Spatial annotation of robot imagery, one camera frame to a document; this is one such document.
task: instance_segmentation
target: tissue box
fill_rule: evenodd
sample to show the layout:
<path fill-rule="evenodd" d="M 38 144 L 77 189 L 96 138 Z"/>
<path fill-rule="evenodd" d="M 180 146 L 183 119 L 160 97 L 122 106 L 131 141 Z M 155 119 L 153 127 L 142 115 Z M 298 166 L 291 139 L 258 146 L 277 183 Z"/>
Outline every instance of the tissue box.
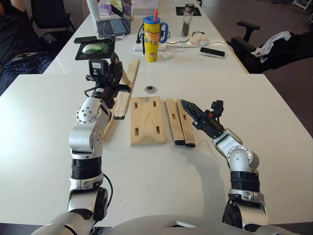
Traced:
<path fill-rule="evenodd" d="M 153 16 L 158 10 L 159 0 L 133 0 L 134 16 Z"/>
<path fill-rule="evenodd" d="M 99 6 L 99 14 L 100 16 L 109 16 L 112 12 L 111 5 L 109 4 L 101 4 Z"/>

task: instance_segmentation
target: wooden block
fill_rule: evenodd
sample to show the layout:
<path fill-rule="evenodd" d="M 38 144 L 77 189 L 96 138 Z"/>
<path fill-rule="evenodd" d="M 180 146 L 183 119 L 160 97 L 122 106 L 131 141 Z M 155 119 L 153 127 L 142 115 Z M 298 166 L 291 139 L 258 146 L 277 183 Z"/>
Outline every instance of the wooden block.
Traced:
<path fill-rule="evenodd" d="M 180 117 L 180 122 L 181 122 L 181 127 L 182 131 L 184 133 L 184 138 L 185 138 L 185 146 L 187 147 L 196 147 L 195 145 L 195 137 L 192 132 L 192 119 L 191 117 L 184 111 L 182 104 L 181 104 L 181 99 L 177 100 L 177 106 L 178 106 L 178 111 L 179 111 L 179 117 Z"/>
<path fill-rule="evenodd" d="M 181 124 L 179 121 L 179 114 L 177 111 L 177 105 L 173 99 L 166 99 L 166 108 L 168 113 L 168 118 L 170 120 L 172 133 L 174 136 L 174 142 L 176 145 L 185 145 L 185 138 L 182 132 Z"/>
<path fill-rule="evenodd" d="M 131 100 L 131 146 L 166 143 L 160 97 Z"/>
<path fill-rule="evenodd" d="M 113 108 L 111 109 L 112 117 L 111 117 L 111 119 L 110 119 L 106 129 L 104 130 L 104 134 L 103 134 L 104 140 L 107 138 L 107 136 L 108 136 L 108 134 L 109 134 L 109 132 L 110 132 L 114 122 L 115 122 L 115 120 L 113 118 L 113 113 L 114 113 L 114 110 L 115 110 L 115 107 L 116 107 L 116 103 L 117 103 L 118 100 L 117 100 L 117 98 L 115 98 L 114 100 L 115 100 L 115 104 L 114 104 Z"/>
<path fill-rule="evenodd" d="M 118 97 L 118 102 L 116 104 L 115 112 L 114 112 L 114 119 L 124 119 L 125 114 L 128 110 L 129 102 L 132 97 L 134 84 L 136 81 L 138 69 L 139 69 L 140 61 L 139 60 L 132 60 L 129 63 L 127 77 L 129 80 L 128 86 L 132 89 L 130 93 L 127 92 L 120 92 Z"/>

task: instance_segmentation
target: red straw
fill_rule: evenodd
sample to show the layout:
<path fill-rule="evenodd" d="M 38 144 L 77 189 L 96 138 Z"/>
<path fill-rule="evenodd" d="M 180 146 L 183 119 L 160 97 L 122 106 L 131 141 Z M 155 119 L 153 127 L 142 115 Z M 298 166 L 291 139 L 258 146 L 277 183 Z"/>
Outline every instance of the red straw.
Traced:
<path fill-rule="evenodd" d="M 155 21 L 157 21 L 157 10 L 155 10 Z"/>

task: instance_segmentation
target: yellow cup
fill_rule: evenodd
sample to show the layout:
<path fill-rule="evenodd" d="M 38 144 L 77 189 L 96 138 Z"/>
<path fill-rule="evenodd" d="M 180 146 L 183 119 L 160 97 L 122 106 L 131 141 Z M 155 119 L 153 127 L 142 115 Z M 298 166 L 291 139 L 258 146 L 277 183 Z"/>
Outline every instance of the yellow cup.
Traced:
<path fill-rule="evenodd" d="M 155 62 L 157 60 L 157 51 L 159 43 L 165 43 L 168 37 L 168 24 L 160 23 L 160 17 L 157 21 L 154 16 L 147 16 L 144 21 L 144 42 L 145 42 L 145 55 L 148 62 Z M 160 32 L 162 26 L 165 26 L 164 39 L 160 40 Z"/>

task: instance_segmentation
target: black shirt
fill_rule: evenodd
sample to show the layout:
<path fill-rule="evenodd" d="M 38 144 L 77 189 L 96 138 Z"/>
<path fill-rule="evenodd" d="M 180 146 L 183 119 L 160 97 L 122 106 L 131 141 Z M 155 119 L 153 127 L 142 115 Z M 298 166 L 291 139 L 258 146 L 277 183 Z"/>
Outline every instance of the black shirt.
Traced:
<path fill-rule="evenodd" d="M 0 2 L 5 10 L 5 16 L 0 16 L 0 63 L 5 64 L 20 53 L 41 51 L 26 11 L 16 9 L 8 1 Z"/>

